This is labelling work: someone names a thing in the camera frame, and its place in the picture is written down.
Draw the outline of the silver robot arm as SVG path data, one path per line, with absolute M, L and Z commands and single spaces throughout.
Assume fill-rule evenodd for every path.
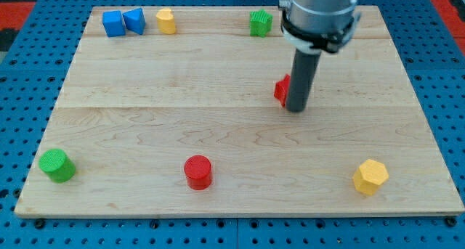
M 355 34 L 358 0 L 279 0 L 284 38 L 305 54 L 337 53 Z

